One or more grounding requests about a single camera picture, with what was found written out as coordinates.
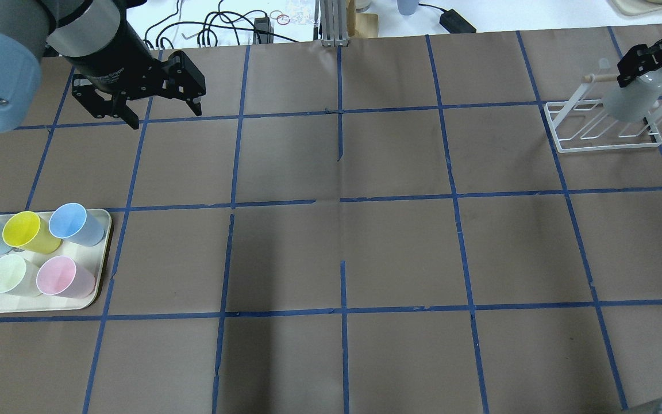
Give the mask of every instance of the power adapter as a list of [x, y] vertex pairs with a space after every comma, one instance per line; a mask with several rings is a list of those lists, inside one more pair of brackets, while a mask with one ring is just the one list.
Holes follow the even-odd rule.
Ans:
[[476, 33], [476, 28], [453, 9], [444, 11], [439, 23], [449, 33]]
[[262, 33], [262, 32], [255, 32], [255, 37], [252, 39], [252, 44], [271, 44], [273, 35], [270, 33], [274, 33], [272, 31], [272, 22], [270, 21], [270, 18], [268, 17], [257, 17], [255, 18], [255, 28], [257, 30], [262, 30], [263, 32], [267, 33]]

